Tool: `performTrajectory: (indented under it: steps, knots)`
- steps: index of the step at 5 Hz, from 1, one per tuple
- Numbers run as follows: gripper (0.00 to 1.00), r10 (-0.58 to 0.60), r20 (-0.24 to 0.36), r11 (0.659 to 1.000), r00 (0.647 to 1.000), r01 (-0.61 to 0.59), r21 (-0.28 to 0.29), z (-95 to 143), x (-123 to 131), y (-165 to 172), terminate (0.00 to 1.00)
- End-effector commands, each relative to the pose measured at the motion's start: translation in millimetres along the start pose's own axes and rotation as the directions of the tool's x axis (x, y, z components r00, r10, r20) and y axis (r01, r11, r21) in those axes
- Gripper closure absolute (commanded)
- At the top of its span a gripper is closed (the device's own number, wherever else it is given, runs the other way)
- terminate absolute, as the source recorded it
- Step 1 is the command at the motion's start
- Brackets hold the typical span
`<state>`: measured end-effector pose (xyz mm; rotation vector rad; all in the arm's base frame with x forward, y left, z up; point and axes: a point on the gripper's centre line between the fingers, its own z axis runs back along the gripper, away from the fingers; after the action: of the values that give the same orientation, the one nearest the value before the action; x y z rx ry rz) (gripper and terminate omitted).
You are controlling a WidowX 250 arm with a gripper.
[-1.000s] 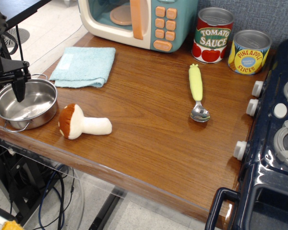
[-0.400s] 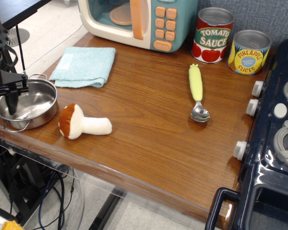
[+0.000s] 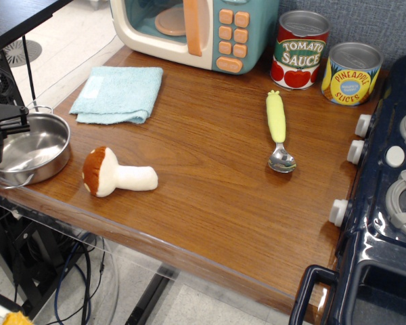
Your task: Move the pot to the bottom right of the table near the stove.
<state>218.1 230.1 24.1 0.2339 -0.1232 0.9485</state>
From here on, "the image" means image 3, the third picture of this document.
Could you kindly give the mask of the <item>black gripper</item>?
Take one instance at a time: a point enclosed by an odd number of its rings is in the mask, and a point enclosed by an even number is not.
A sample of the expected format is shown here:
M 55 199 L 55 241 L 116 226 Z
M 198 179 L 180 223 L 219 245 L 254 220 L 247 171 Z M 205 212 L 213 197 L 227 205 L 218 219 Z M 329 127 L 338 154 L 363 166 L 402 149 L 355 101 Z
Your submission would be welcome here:
M 0 104 L 0 163 L 3 158 L 4 135 L 30 131 L 28 108 L 10 104 Z

